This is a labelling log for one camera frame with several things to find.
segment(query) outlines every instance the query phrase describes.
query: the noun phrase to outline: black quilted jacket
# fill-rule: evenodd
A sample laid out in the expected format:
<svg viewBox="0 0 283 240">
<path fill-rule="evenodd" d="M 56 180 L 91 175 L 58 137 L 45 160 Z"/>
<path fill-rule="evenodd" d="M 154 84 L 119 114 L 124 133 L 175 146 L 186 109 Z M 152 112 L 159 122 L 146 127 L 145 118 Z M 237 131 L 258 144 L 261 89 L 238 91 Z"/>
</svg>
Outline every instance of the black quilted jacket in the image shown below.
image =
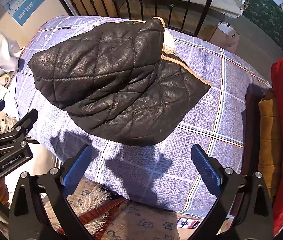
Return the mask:
<svg viewBox="0 0 283 240">
<path fill-rule="evenodd" d="M 164 22 L 107 22 L 34 54 L 35 87 L 89 134 L 126 145 L 167 138 L 210 89 L 162 50 Z"/>
</svg>

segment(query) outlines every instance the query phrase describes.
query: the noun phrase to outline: metal railing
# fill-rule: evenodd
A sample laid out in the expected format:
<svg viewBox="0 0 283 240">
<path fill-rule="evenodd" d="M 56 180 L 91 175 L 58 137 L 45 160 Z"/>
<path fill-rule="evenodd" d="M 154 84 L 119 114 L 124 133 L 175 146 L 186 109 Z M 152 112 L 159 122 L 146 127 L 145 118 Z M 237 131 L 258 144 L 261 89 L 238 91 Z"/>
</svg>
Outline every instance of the metal railing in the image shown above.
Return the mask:
<svg viewBox="0 0 283 240">
<path fill-rule="evenodd" d="M 70 8 L 68 7 L 67 3 L 65 2 L 65 0 L 59 0 L 61 2 L 61 4 L 63 5 L 63 7 L 65 8 L 65 10 L 67 11 L 67 13 L 69 15 L 73 15 Z M 87 7 L 86 5 L 84 4 L 83 0 L 79 0 L 81 5 L 83 6 L 83 9 L 85 10 L 86 14 L 89 15 L 88 13 L 88 10 L 87 10 Z M 184 19 L 183 19 L 183 23 L 181 25 L 180 28 L 175 28 L 175 27 L 171 27 L 170 26 L 170 23 L 171 23 L 171 16 L 172 16 L 172 12 L 173 12 L 173 9 L 174 9 L 174 0 L 166 0 L 167 1 L 167 5 L 169 6 L 169 17 L 168 17 L 168 28 L 171 28 L 171 29 L 174 29 L 176 31 L 179 31 L 179 32 L 182 32 L 182 33 L 186 33 L 188 35 L 192 35 L 194 37 L 197 37 L 198 34 L 199 34 L 199 31 L 204 23 L 204 20 L 207 16 L 207 13 L 208 13 L 208 10 L 210 8 L 210 5 L 212 3 L 212 0 L 207 0 L 206 1 L 206 4 L 204 6 L 204 9 L 203 9 L 203 12 L 200 16 L 200 20 L 199 22 L 197 23 L 196 27 L 194 28 L 194 32 L 188 32 L 188 31 L 185 31 L 184 30 L 184 25 L 185 25 L 185 21 L 186 21 L 186 18 L 187 18 L 187 14 L 188 14 L 188 11 L 189 11 L 189 7 L 190 7 L 190 3 L 191 3 L 191 0 L 188 0 L 188 2 L 185 1 L 185 3 L 187 4 L 186 5 L 186 10 L 185 10 L 185 14 L 184 14 Z M 72 6 L 74 7 L 75 11 L 77 12 L 77 14 L 79 16 L 81 16 L 80 12 L 78 11 L 78 8 L 76 7 L 76 4 L 74 3 L 73 0 L 70 0 Z M 112 0 L 113 4 L 114 4 L 114 7 L 115 7 L 115 10 L 116 10 L 116 14 L 117 14 L 117 17 L 119 18 L 122 18 L 121 17 L 121 14 L 120 14 L 120 10 L 118 8 L 118 5 L 117 5 L 117 1 L 116 0 Z M 129 19 L 131 20 L 131 8 L 129 6 L 129 0 L 125 0 L 126 2 L 126 6 L 127 6 L 127 12 L 128 12 L 128 16 L 129 16 Z M 140 19 L 141 20 L 144 20 L 144 8 L 143 8 L 143 4 L 144 4 L 144 0 L 138 0 L 138 2 L 140 3 Z M 90 0 L 90 3 L 91 5 L 93 6 L 93 9 L 96 13 L 96 15 L 100 15 L 101 13 L 98 13 L 97 11 L 97 8 L 96 6 L 94 5 L 94 0 Z M 108 10 L 107 10 L 107 7 L 105 5 L 105 1 L 104 0 L 101 0 L 101 3 L 103 5 L 103 8 L 105 10 L 105 13 L 107 15 L 107 17 L 109 17 L 109 13 L 108 13 Z M 154 16 L 157 16 L 157 10 L 158 10 L 158 0 L 155 0 L 155 11 L 154 11 Z"/>
</svg>

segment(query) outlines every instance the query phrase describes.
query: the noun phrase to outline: blue plaid bedding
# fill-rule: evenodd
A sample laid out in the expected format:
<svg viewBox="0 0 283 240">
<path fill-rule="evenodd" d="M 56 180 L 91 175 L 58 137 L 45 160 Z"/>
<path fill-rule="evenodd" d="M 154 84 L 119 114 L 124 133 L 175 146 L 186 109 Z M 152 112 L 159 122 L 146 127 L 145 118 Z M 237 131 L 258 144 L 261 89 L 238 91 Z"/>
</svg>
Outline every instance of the blue plaid bedding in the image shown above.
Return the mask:
<svg viewBox="0 0 283 240">
<path fill-rule="evenodd" d="M 89 135 L 74 124 L 67 112 L 51 105 L 35 89 L 27 63 L 34 53 L 107 21 L 123 19 L 59 16 L 40 28 L 21 56 L 16 82 L 12 84 L 19 118 L 32 108 L 38 110 L 38 121 L 30 135 L 62 162 L 74 156 L 83 144 L 92 145 L 87 178 L 126 198 L 203 218 L 216 198 L 209 194 L 191 161 L 192 145 L 199 143 L 224 167 L 240 172 L 245 94 L 250 84 L 262 88 L 270 85 L 236 55 L 170 30 L 176 41 L 176 54 L 197 75 L 212 83 L 208 93 L 157 145 L 125 146 Z"/>
</svg>

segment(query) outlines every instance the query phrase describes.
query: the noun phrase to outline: floral wallpaper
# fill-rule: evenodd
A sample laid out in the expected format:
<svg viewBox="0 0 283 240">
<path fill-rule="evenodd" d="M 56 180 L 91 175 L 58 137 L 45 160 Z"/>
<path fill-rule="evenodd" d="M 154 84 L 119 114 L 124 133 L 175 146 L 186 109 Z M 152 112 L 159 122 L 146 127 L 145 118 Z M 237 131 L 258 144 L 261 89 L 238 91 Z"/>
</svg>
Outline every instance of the floral wallpaper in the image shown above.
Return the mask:
<svg viewBox="0 0 283 240">
<path fill-rule="evenodd" d="M 243 15 L 259 26 L 283 50 L 283 11 L 273 0 L 250 0 Z"/>
</svg>

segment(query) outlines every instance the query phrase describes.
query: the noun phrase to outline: metal screw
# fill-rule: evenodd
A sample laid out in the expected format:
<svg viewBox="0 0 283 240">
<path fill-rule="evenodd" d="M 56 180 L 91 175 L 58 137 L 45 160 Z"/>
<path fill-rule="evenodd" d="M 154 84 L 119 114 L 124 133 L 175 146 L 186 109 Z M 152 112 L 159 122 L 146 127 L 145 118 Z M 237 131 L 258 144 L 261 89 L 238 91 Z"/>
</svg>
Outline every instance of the metal screw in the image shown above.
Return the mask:
<svg viewBox="0 0 283 240">
<path fill-rule="evenodd" d="M 28 176 L 28 173 L 24 171 L 20 176 L 24 179 Z"/>
<path fill-rule="evenodd" d="M 232 168 L 230 168 L 230 167 L 225 168 L 225 172 L 226 172 L 228 175 L 230 175 L 230 174 L 233 174 L 233 173 L 234 173 L 233 169 L 232 169 Z"/>
<path fill-rule="evenodd" d="M 259 171 L 257 171 L 255 172 L 255 176 L 260 179 L 263 175 Z"/>
<path fill-rule="evenodd" d="M 57 174 L 57 172 L 58 172 L 58 168 L 51 168 L 50 171 L 49 171 L 49 173 L 52 174 L 52 175 Z"/>
</svg>

